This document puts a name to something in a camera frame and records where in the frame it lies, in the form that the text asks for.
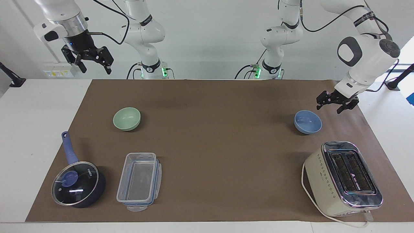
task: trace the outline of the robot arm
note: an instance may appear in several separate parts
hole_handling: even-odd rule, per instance
[[[299,25],[301,2],[280,0],[278,12],[282,25],[269,28],[261,38],[267,49],[267,55],[260,67],[261,75],[267,78],[277,77],[284,56],[281,46],[295,43],[302,38],[303,30]],[[357,95],[365,91],[396,61],[400,49],[388,32],[379,26],[374,12],[365,0],[320,0],[320,3],[326,11],[335,14],[342,14],[354,6],[364,6],[344,14],[352,20],[360,34],[343,39],[337,49],[340,60],[351,67],[349,72],[335,86],[332,94],[324,91],[317,97],[318,110],[325,104],[335,103],[342,105],[337,110],[337,113],[341,113],[358,104]]]
[[[151,45],[164,40],[164,28],[152,18],[145,0],[125,0],[125,4],[128,14],[139,22],[130,25],[125,42],[140,54],[143,78],[168,78],[164,63]]]
[[[400,55],[400,49],[391,36],[382,30],[375,19],[375,14],[364,0],[320,0],[322,7],[329,12],[340,14],[355,5],[344,14],[354,22],[360,33],[341,41],[337,54],[342,62],[351,67],[345,77],[335,86],[330,94],[322,92],[316,101],[319,110],[325,104],[341,104],[337,113],[353,109],[359,102],[357,95],[364,92],[375,79],[387,71]]]
[[[276,78],[279,73],[284,56],[281,46],[298,42],[303,36],[299,24],[300,0],[280,0],[278,4],[282,24],[267,29],[261,38],[262,45],[267,49],[267,55],[260,65],[261,76],[267,79]]]
[[[88,24],[74,0],[34,0],[42,9],[46,20],[34,27],[36,36],[44,43],[63,39],[63,55],[70,64],[79,66],[85,73],[82,60],[101,64],[107,74],[111,73],[112,55],[103,46],[97,48],[89,34]]]

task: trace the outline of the power outlet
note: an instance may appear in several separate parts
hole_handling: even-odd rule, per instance
[[[65,64],[64,66],[46,66],[43,72],[48,78],[73,78],[77,70],[74,66]]]

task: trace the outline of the toaster cord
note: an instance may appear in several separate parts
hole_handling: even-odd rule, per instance
[[[367,226],[368,226],[368,224],[369,224],[369,222],[368,222],[368,221],[366,221],[366,222],[365,222],[363,225],[361,225],[361,226],[356,226],[356,225],[349,224],[349,223],[347,223],[347,222],[344,222],[344,221],[338,220],[338,219],[336,219],[336,218],[333,218],[333,217],[330,217],[330,216],[328,216],[328,215],[324,214],[324,213],[320,210],[320,208],[318,207],[318,205],[315,203],[315,201],[312,199],[311,195],[309,194],[308,190],[305,188],[305,185],[303,184],[303,172],[304,172],[304,170],[305,170],[305,163],[303,163],[303,166],[302,166],[302,187],[303,187],[303,189],[305,190],[306,194],[308,195],[309,199],[312,201],[312,203],[315,205],[315,207],[319,210],[319,212],[320,212],[323,216],[325,216],[325,217],[327,217],[327,218],[329,218],[329,219],[331,219],[331,220],[334,220],[334,221],[336,221],[336,222],[338,222],[338,223],[342,223],[342,224],[345,224],[345,225],[347,225],[347,226],[351,226],[351,227],[356,227],[356,228],[365,228],[365,227],[367,227]]]

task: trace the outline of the cream toaster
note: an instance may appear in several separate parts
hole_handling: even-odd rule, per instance
[[[360,151],[350,142],[324,143],[304,167],[316,204],[328,216],[368,212],[383,203]]]

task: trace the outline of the plastic food container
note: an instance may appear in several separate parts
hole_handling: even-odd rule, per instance
[[[158,197],[161,164],[154,153],[129,153],[125,158],[116,200],[129,211],[145,210]]]

